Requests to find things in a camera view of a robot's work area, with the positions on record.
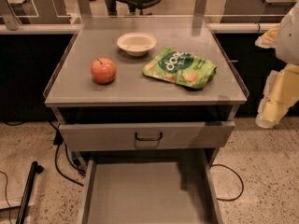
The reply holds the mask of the yellow taped gripper finger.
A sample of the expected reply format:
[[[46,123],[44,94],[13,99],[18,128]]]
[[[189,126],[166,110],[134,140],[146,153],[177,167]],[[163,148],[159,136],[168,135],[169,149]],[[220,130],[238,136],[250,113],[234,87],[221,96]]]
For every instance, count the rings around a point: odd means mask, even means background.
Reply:
[[[299,101],[299,66],[287,64],[281,71],[270,72],[258,107],[256,124],[265,129],[273,128]]]
[[[270,28],[255,41],[255,45],[262,49],[274,49],[277,44],[278,25]]]

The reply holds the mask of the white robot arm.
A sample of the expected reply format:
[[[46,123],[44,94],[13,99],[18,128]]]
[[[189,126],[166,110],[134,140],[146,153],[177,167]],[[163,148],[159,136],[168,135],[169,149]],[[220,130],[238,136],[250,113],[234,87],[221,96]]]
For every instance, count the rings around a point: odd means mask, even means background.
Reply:
[[[267,77],[255,119],[259,127],[270,129],[299,101],[299,2],[279,25],[261,35],[255,45],[273,48],[276,57],[286,64],[281,71],[272,70]]]

